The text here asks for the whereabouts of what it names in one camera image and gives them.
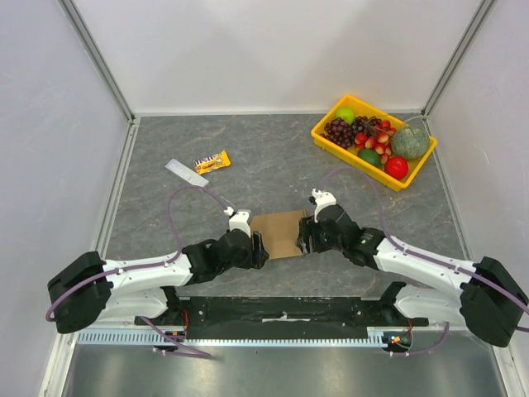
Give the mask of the brown cardboard box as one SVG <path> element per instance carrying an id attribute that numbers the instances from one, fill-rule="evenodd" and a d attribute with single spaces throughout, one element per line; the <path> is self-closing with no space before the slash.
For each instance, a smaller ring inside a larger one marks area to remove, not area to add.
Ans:
<path id="1" fill-rule="evenodd" d="M 296 245 L 299 234 L 299 221 L 305 217 L 303 210 L 256 215 L 252 218 L 252 232 L 259 232 L 270 260 L 288 259 L 302 256 Z"/>

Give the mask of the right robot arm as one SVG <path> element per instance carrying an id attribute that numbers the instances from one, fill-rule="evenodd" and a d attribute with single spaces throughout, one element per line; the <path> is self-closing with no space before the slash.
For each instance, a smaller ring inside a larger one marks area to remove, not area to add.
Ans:
<path id="1" fill-rule="evenodd" d="M 490 257 L 462 261 L 409 246 L 372 227 L 359 227 L 339 205 L 299 222 L 302 253 L 339 251 L 352 264 L 394 273 L 426 287 L 403 286 L 383 300 L 380 319 L 391 326 L 405 318 L 465 325 L 476 337 L 506 347 L 528 307 L 528 297 L 503 264 Z"/>

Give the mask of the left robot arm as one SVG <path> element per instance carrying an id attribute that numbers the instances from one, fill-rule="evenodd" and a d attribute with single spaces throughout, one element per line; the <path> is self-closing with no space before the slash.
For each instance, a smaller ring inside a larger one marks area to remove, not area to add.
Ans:
<path id="1" fill-rule="evenodd" d="M 125 317 L 172 325 L 182 307 L 167 288 L 206 283 L 231 268 L 258 270 L 268 259 L 260 233 L 238 229 L 175 254 L 142 260 L 111 261 L 96 251 L 85 252 L 48 282 L 51 306 L 45 317 L 60 334 Z"/>

